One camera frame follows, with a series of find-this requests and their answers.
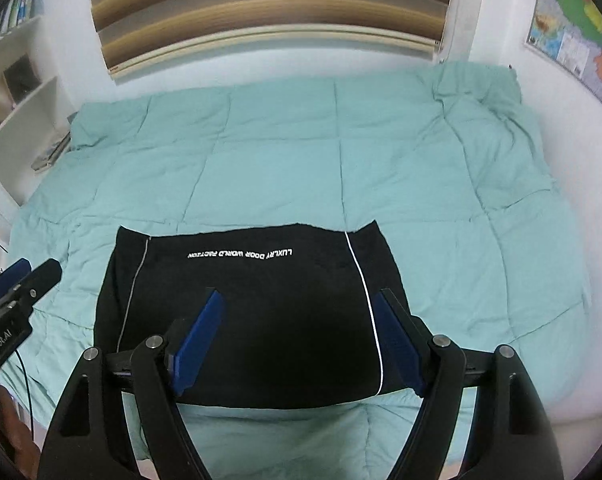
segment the black shorts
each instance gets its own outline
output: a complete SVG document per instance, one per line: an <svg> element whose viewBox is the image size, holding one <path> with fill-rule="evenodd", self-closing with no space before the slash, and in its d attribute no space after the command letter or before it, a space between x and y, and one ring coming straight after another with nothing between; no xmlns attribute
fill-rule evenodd
<svg viewBox="0 0 602 480"><path fill-rule="evenodd" d="M369 306L382 288L407 304L376 222L348 234L295 224L156 238L120 228L94 343L133 349L200 311L209 288L225 298L225 314L179 402L313 408L404 387Z"/></svg>

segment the map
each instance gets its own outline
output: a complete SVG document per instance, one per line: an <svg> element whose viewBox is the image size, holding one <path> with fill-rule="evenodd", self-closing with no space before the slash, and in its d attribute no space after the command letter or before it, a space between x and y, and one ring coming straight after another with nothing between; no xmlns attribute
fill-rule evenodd
<svg viewBox="0 0 602 480"><path fill-rule="evenodd" d="M602 102L602 15L592 0L537 0L527 43Z"/></svg>

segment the white wall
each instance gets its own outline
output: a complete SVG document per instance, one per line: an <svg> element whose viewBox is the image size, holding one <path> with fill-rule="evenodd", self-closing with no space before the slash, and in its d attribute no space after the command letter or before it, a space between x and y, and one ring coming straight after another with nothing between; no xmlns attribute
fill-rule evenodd
<svg viewBox="0 0 602 480"><path fill-rule="evenodd" d="M482 0L450 0L438 58L467 61L479 20Z"/></svg>
<svg viewBox="0 0 602 480"><path fill-rule="evenodd" d="M94 30L90 0L43 0L62 81L76 108L199 86L232 85L295 75L346 75L426 64L421 57L355 48L269 48L210 57L116 85Z"/></svg>
<svg viewBox="0 0 602 480"><path fill-rule="evenodd" d="M470 60L516 69L542 125L545 158L580 222L592 285L591 352L577 389L551 409L555 420L571 420L602 414L602 104L524 45L535 2L483 0Z"/></svg>

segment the teal comforter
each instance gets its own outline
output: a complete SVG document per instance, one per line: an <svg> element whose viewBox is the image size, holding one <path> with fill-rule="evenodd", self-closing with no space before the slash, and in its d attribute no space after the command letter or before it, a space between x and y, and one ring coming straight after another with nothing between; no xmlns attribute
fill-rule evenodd
<svg viewBox="0 0 602 480"><path fill-rule="evenodd" d="M587 345L577 226L543 160L513 70L445 64L87 104L72 149L12 230L12 259L56 258L22 356L34 415L50 421L80 353L120 225L151 235L301 222L379 222L414 314L466 348L508 343L545 402ZM18 362L0 372L25 401ZM462 455L463 399L449 455ZM419 400L402 391L317 410L182 408L214 478L383 479ZM137 452L145 451L128 403Z"/></svg>

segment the white shelf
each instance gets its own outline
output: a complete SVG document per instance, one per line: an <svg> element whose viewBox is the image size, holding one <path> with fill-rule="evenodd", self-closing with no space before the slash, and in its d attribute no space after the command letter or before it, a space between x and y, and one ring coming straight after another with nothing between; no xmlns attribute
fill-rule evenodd
<svg viewBox="0 0 602 480"><path fill-rule="evenodd" d="M23 205L41 181L30 165L57 134L57 78L44 81L0 125L0 183Z"/></svg>
<svg viewBox="0 0 602 480"><path fill-rule="evenodd" d="M6 68L28 52L31 38L35 36L41 22L41 16L35 16L0 38L0 78Z"/></svg>
<svg viewBox="0 0 602 480"><path fill-rule="evenodd" d="M52 54L45 16L35 16L0 38L0 82L3 72L27 55L42 83L14 110L0 105L0 234L8 240L10 228L23 205L40 184L44 174L34 173L31 164L75 112Z"/></svg>
<svg viewBox="0 0 602 480"><path fill-rule="evenodd" d="M43 83L41 83L39 86L37 86L37 88L35 88L32 92L30 92L23 101L21 101L15 108L14 110L12 110L10 112L10 114L8 115L8 117L6 117L2 123L0 124L0 136L2 135L2 131L3 129L7 128L10 124L10 121L12 120L12 118L14 118L15 116L19 115L19 114L23 114L23 110L27 110L30 101L37 99L37 95L40 94L41 92L45 92L46 89L51 86L54 85L54 83L56 82L56 77L52 77L50 79L48 79L47 81L44 81Z"/></svg>

